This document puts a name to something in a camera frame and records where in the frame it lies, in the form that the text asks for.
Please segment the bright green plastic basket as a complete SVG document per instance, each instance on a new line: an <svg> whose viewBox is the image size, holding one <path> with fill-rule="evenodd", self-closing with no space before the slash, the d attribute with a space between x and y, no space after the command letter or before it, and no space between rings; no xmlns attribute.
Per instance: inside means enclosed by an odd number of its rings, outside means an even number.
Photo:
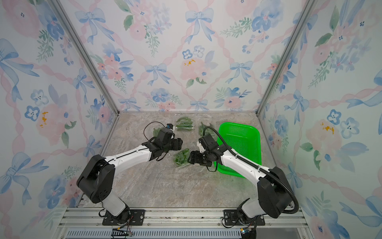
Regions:
<svg viewBox="0 0 382 239"><path fill-rule="evenodd" d="M255 127L224 122L220 125L218 132L237 153L254 164L262 165L261 138Z"/></svg>

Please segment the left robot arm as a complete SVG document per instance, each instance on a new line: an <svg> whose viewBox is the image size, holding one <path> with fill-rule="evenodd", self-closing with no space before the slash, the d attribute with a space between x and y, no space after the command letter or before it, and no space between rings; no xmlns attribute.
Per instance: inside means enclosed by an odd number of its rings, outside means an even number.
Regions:
<svg viewBox="0 0 382 239"><path fill-rule="evenodd" d="M164 127L156 137L130 151L107 157L94 155L79 176L77 187L92 203L101 203L108 218L127 221L131 217L130 209L112 189L115 176L140 163L159 161L169 151L181 150L182 145L183 141L175 137L173 130Z"/></svg>

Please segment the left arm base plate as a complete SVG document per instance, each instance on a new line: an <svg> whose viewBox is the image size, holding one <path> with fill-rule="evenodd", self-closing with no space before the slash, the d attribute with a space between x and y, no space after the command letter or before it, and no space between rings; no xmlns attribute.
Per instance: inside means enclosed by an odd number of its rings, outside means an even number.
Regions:
<svg viewBox="0 0 382 239"><path fill-rule="evenodd" d="M144 209L129 209L124 210L118 216L113 216L109 211L106 211L103 216L103 226L142 226L145 218Z"/></svg>

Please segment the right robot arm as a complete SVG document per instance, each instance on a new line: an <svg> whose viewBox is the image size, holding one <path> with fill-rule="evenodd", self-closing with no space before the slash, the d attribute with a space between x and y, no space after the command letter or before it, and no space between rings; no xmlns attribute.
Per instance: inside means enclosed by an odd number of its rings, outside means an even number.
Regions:
<svg viewBox="0 0 382 239"><path fill-rule="evenodd" d="M298 200L291 189L285 173L278 168L268 168L245 158L225 140L218 144L210 135L199 138L199 150L190 153L188 162L201 166L226 166L249 180L257 188L257 198L247 199L237 207L237 217L242 224L249 224L258 216L278 218L281 214L299 211Z"/></svg>

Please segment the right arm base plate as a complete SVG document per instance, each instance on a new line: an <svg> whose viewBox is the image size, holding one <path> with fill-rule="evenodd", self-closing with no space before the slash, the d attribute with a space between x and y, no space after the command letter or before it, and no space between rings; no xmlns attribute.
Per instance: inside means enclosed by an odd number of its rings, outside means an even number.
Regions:
<svg viewBox="0 0 382 239"><path fill-rule="evenodd" d="M223 210L222 223L226 227L264 226L265 220L263 215L248 218L244 213L239 212L237 209L226 209Z"/></svg>

